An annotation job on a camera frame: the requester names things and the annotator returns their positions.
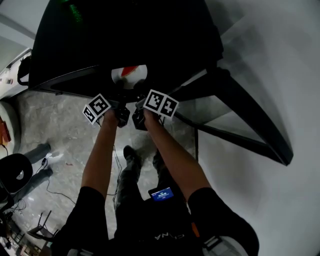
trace jeans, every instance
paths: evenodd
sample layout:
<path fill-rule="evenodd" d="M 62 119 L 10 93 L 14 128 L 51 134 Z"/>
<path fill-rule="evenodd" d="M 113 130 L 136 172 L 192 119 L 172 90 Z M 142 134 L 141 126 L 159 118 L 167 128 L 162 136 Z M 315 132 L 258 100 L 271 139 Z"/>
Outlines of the jeans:
<path fill-rule="evenodd" d="M 140 177 L 141 168 L 132 159 L 126 159 L 127 166 L 121 172 L 118 181 L 118 190 L 115 206 L 115 217 L 117 223 L 117 233 L 123 233 L 123 230 L 137 229 L 136 224 L 140 219 L 141 211 L 143 209 L 144 200 L 141 197 L 138 189 L 138 180 Z M 186 202 L 180 188 L 172 178 L 159 152 L 153 158 L 153 166 L 158 174 L 157 188 L 163 189 L 170 187 L 174 197 L 178 200 Z"/>
<path fill-rule="evenodd" d="M 35 149 L 25 153 L 24 155 L 29 159 L 31 164 L 34 164 L 45 158 L 45 156 L 50 152 L 50 150 L 51 148 L 48 143 L 39 144 Z M 31 193 L 40 184 L 49 180 L 50 176 L 53 173 L 54 172 L 52 171 L 52 169 L 48 168 L 42 169 L 37 174 L 33 175 L 29 182 L 12 197 L 13 203 L 16 204 L 19 200 Z"/>
<path fill-rule="evenodd" d="M 15 205 L 19 200 L 31 193 L 40 184 L 49 180 L 52 174 L 54 174 L 54 172 L 51 168 L 48 168 L 45 170 L 40 170 L 37 174 L 33 175 L 30 181 L 12 197 L 13 204 Z"/>

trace green light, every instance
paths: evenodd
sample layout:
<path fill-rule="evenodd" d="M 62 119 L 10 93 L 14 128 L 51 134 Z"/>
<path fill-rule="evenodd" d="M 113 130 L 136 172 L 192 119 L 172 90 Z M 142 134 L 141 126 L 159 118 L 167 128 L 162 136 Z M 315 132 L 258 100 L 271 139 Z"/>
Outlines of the green light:
<path fill-rule="evenodd" d="M 82 22 L 83 21 L 82 15 L 79 12 L 78 8 L 74 4 L 70 4 L 70 9 L 75 17 L 76 22 Z"/>

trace black wire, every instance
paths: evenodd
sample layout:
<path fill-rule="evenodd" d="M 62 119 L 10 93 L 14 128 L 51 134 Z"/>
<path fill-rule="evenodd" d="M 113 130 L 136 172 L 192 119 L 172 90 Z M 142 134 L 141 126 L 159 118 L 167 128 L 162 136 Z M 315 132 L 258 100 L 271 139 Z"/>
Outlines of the black wire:
<path fill-rule="evenodd" d="M 115 162 L 116 162 L 116 165 L 118 166 L 118 170 L 119 170 L 118 178 L 116 180 L 116 189 L 115 189 L 115 192 L 114 192 L 114 196 L 112 198 L 113 207 L 114 207 L 114 209 L 116 209 L 116 197 L 117 197 L 117 193 L 118 193 L 118 184 L 119 184 L 120 174 L 122 172 L 122 165 L 121 165 L 119 157 L 117 155 L 117 151 L 116 151 L 115 145 L 113 145 L 113 152 L 114 152 Z"/>
<path fill-rule="evenodd" d="M 5 149 L 5 151 L 6 151 L 6 156 L 8 156 L 8 155 L 9 155 L 9 153 L 8 153 L 8 149 L 6 148 L 6 146 L 5 146 L 5 145 L 3 145 L 3 144 L 1 144 L 1 146 Z"/>
<path fill-rule="evenodd" d="M 160 116 L 160 118 L 159 118 L 160 124 L 161 124 L 162 126 L 165 126 L 165 119 L 166 119 L 165 116 L 163 117 L 162 120 L 161 120 L 161 116 Z"/>
<path fill-rule="evenodd" d="M 39 170 L 41 169 L 41 167 L 42 166 L 44 166 L 43 164 L 41 164 L 41 166 L 39 167 L 39 169 L 36 171 L 36 173 L 35 174 L 37 174 L 38 172 L 39 172 Z"/>
<path fill-rule="evenodd" d="M 101 127 L 99 120 L 97 120 L 96 123 Z M 120 160 L 118 158 L 115 145 L 113 145 L 113 153 L 114 153 L 115 162 L 116 162 L 116 165 L 118 167 L 119 172 L 118 172 L 118 177 L 117 177 L 117 180 L 116 180 L 116 189 L 115 189 L 114 194 L 108 194 L 107 193 L 106 195 L 107 196 L 113 196 L 113 198 L 112 198 L 113 207 L 116 208 L 116 203 L 115 202 L 116 202 L 116 196 L 117 196 L 117 192 L 118 192 L 119 178 L 120 178 L 120 174 L 121 174 L 121 171 L 122 171 L 122 165 L 120 164 Z"/>
<path fill-rule="evenodd" d="M 56 194 L 56 195 L 64 196 L 64 197 L 68 198 L 72 203 L 76 204 L 69 196 L 67 196 L 67 195 L 65 195 L 65 194 L 63 194 L 63 193 L 58 193 L 58 192 L 51 192 L 51 191 L 49 191 L 49 190 L 48 190 L 49 185 L 50 185 L 50 180 L 48 179 L 48 186 L 46 187 L 46 191 L 48 191 L 48 192 L 51 193 L 51 194 Z"/>
<path fill-rule="evenodd" d="M 18 209 L 19 203 L 20 203 L 21 201 L 24 202 L 24 206 L 23 206 L 22 208 Z M 12 213 L 14 213 L 16 210 L 22 211 L 22 210 L 24 210 L 24 209 L 26 209 L 26 208 L 27 208 L 27 204 L 26 204 L 25 200 L 19 199 L 18 202 L 17 202 L 16 207 L 15 207 L 15 208 L 9 208 L 9 209 L 12 209 L 12 210 L 13 210 Z"/>

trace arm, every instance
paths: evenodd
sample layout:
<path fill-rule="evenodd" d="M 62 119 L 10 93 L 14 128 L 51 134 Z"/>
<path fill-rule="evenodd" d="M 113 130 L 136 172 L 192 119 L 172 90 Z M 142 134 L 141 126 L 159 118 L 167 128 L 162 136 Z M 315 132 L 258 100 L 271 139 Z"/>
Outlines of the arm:
<path fill-rule="evenodd" d="M 105 201 L 110 181 L 117 125 L 118 120 L 114 111 L 107 111 L 84 168 L 76 205 L 66 224 L 54 237 L 51 246 L 54 256 L 69 255 L 70 250 L 73 249 L 79 252 L 82 250 L 97 252 L 99 250 L 97 245 L 108 241 Z"/>
<path fill-rule="evenodd" d="M 118 119 L 115 112 L 113 110 L 107 111 L 82 176 L 81 187 L 97 190 L 104 199 L 107 197 L 110 181 L 117 125 Z"/>
<path fill-rule="evenodd" d="M 154 114 L 144 110 L 145 127 L 160 151 L 172 178 L 188 201 L 193 192 L 210 188 L 210 184 L 197 161 L 163 128 Z"/>

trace floor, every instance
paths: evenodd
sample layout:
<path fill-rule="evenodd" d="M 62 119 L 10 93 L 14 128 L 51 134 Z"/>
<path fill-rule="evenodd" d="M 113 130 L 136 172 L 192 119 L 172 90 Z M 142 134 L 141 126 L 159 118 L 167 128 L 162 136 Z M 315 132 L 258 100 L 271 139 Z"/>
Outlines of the floor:
<path fill-rule="evenodd" d="M 50 93 L 26 91 L 19 95 L 15 107 L 21 122 L 20 153 L 34 149 L 39 143 L 49 142 L 52 156 L 48 159 L 53 170 L 50 178 L 49 190 L 69 196 L 76 201 L 81 187 L 82 173 L 90 152 L 96 141 L 100 127 L 91 125 L 82 114 L 84 105 L 89 99 Z M 185 112 L 190 112 L 195 106 L 193 103 L 181 105 Z M 126 106 L 131 114 L 135 110 L 133 103 Z M 185 125 L 176 118 L 166 119 L 165 128 L 173 137 L 192 155 L 195 155 L 194 129 Z M 115 139 L 116 154 L 122 168 L 126 167 L 123 157 L 123 148 L 132 146 L 144 159 L 141 176 L 138 182 L 143 199 L 149 198 L 148 190 L 157 186 L 157 173 L 152 165 L 152 158 L 156 148 L 145 131 L 136 130 L 130 119 L 128 125 L 118 128 Z M 41 161 L 33 165 L 33 173 L 41 166 Z M 108 192 L 113 194 L 117 185 L 119 168 L 113 156 L 111 179 Z M 51 194 L 46 191 L 48 182 L 42 183 L 33 192 L 24 198 L 26 208 L 15 211 L 13 220 L 23 230 L 28 231 L 37 226 L 40 214 L 46 217 L 52 211 L 47 228 L 54 232 L 66 222 L 74 204 L 67 198 Z M 105 213 L 109 238 L 113 238 L 117 228 L 112 196 L 108 196 L 105 203 Z M 35 245 L 42 248 L 44 241 L 29 237 Z"/>

